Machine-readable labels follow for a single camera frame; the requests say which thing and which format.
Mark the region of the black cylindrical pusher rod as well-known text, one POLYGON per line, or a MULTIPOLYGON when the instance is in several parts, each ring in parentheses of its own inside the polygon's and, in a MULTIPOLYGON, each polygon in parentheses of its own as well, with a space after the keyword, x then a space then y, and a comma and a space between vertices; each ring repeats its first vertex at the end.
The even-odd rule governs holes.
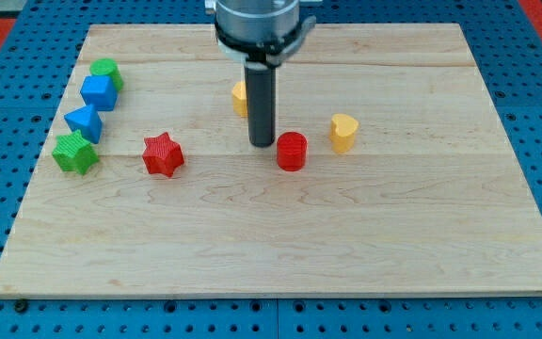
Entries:
POLYGON ((249 142, 269 147, 275 141, 276 71, 245 68, 245 83, 249 142))

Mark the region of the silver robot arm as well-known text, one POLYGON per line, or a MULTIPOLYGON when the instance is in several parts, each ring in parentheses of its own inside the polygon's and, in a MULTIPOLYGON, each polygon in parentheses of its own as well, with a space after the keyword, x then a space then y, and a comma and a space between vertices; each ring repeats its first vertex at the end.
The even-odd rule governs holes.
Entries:
POLYGON ((219 49, 242 64, 247 96, 248 138, 266 148, 276 139, 278 69, 314 29, 314 16, 300 15, 299 0, 208 0, 219 49))

